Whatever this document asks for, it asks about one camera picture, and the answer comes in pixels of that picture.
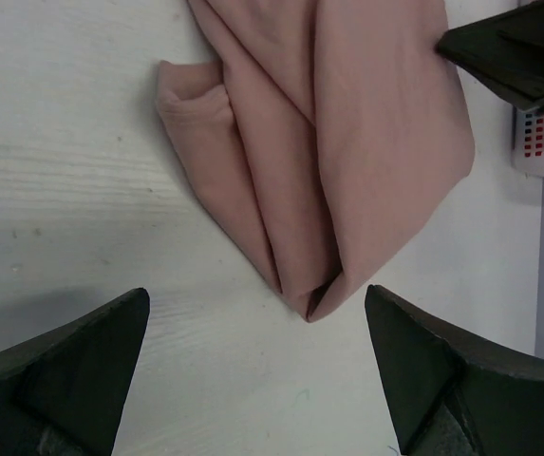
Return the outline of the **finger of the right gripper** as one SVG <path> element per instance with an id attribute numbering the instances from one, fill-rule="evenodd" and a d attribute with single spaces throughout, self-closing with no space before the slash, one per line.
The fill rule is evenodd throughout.
<path id="1" fill-rule="evenodd" d="M 544 112 L 544 1 L 449 29 L 436 51 L 515 108 Z"/>

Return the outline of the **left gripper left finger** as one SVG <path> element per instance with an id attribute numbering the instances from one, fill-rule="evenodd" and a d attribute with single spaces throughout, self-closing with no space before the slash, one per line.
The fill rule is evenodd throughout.
<path id="1" fill-rule="evenodd" d="M 149 314 L 137 288 L 0 351 L 0 455 L 111 454 Z"/>

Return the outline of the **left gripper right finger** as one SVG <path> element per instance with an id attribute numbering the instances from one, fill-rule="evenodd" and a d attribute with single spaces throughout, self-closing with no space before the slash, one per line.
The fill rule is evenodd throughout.
<path id="1" fill-rule="evenodd" d="M 544 359 L 366 291 L 366 319 L 402 455 L 544 455 Z"/>

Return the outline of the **dusty pink printed t-shirt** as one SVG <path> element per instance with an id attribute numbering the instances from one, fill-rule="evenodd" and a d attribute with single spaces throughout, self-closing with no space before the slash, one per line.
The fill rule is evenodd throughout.
<path id="1" fill-rule="evenodd" d="M 465 178 L 475 144 L 442 1 L 193 1 L 216 52 L 159 65 L 197 199 L 308 322 L 334 312 Z"/>

